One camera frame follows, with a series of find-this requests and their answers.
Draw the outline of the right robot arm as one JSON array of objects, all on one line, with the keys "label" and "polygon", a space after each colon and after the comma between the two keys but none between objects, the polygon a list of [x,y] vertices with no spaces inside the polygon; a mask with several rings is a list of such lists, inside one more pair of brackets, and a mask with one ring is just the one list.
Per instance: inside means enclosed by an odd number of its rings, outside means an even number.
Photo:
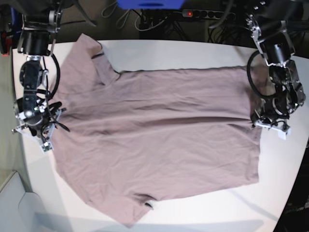
[{"label": "right robot arm", "polygon": [[23,95],[14,103],[19,126],[12,132],[23,134],[29,129],[43,151],[52,149],[51,136],[56,127],[69,130],[58,122],[65,111],[62,103],[50,101],[60,83],[60,65],[53,49],[63,10],[71,6],[77,8],[86,23],[96,25],[77,0],[18,0],[13,4],[22,19],[17,51],[26,56],[26,62],[19,74]]}]

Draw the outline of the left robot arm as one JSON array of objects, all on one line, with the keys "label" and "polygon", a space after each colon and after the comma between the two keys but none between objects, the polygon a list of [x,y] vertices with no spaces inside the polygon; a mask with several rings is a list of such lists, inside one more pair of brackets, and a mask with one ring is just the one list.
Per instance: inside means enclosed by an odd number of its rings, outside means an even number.
[{"label": "left robot arm", "polygon": [[[246,72],[252,91],[261,99],[251,115],[253,127],[276,130],[281,135],[290,132],[290,114],[303,106],[306,95],[292,60],[295,47],[288,34],[288,20],[303,4],[302,0],[249,0],[244,5],[244,19],[257,48],[247,62]],[[262,94],[253,82],[251,64],[260,55],[268,66],[275,92]]]}]

